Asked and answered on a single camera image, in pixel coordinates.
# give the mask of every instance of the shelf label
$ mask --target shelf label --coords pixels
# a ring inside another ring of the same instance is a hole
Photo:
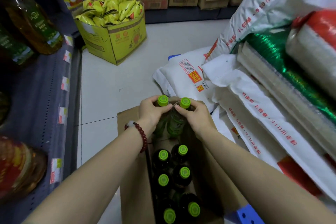
[[[65,35],[64,38],[65,38],[65,42],[66,42],[67,45],[73,46],[73,39],[72,39],[71,36]]]
[[[71,62],[71,52],[69,52],[69,51],[65,51],[65,54],[64,54],[64,60],[66,61],[66,62],[68,62],[69,64],[70,64],[70,62]]]
[[[50,184],[61,181],[62,159],[53,158],[51,160]]]
[[[69,78],[66,78],[65,76],[63,76],[61,89],[65,91],[69,91]]]
[[[59,108],[58,123],[65,124],[67,122],[68,109],[65,107]]]

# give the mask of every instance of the person's right hand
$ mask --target person's right hand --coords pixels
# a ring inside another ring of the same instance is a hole
[[[191,106],[195,108],[195,111],[188,111],[179,105],[175,105],[175,109],[187,118],[193,131],[197,135],[202,136],[203,132],[206,132],[209,129],[216,129],[216,125],[203,101],[196,101],[192,98],[190,98],[190,101]]]

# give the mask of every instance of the forearm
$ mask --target forearm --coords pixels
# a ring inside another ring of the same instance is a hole
[[[335,215],[305,189],[217,130],[200,136],[265,223],[336,223]]]
[[[146,135],[153,132],[149,121],[138,123]],[[141,148],[140,133],[128,128],[70,175],[25,223],[97,223]]]

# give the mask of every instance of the hand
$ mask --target hand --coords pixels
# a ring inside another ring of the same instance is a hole
[[[172,104],[163,107],[154,106],[153,103],[157,101],[159,96],[160,95],[156,95],[142,100],[139,107],[139,119],[148,121],[154,129],[158,124],[161,115],[168,112],[173,107]]]
[[[187,118],[191,128],[196,133],[202,137],[202,134],[209,129],[216,129],[212,117],[208,111],[207,106],[203,101],[196,101],[190,98],[191,106],[195,108],[195,111],[188,111],[179,105],[175,105],[175,109]]]

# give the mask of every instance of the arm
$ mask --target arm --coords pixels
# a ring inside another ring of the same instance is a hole
[[[336,215],[284,174],[221,135],[204,103],[179,106],[195,133],[265,223],[336,223]]]
[[[145,99],[139,107],[137,123],[147,137],[153,133],[162,113],[172,107],[171,104],[155,107],[153,102],[157,98]],[[139,131],[129,127],[70,175],[24,223],[97,223],[141,148]]]

